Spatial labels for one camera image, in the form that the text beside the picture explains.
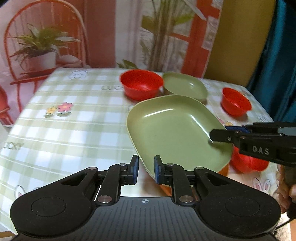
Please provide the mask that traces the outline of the person's right hand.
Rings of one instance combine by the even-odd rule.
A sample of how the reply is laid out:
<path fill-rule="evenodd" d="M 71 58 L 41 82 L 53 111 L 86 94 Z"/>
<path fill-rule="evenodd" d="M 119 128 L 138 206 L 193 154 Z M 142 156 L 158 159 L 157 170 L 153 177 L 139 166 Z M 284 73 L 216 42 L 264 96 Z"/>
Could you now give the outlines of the person's right hand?
<path fill-rule="evenodd" d="M 290 188 L 285 183 L 285 169 L 284 166 L 277 164 L 277 173 L 276 173 L 276 180 L 277 180 L 277 201 L 280 205 L 281 213 L 285 213 L 292 202 L 290 197 Z"/>

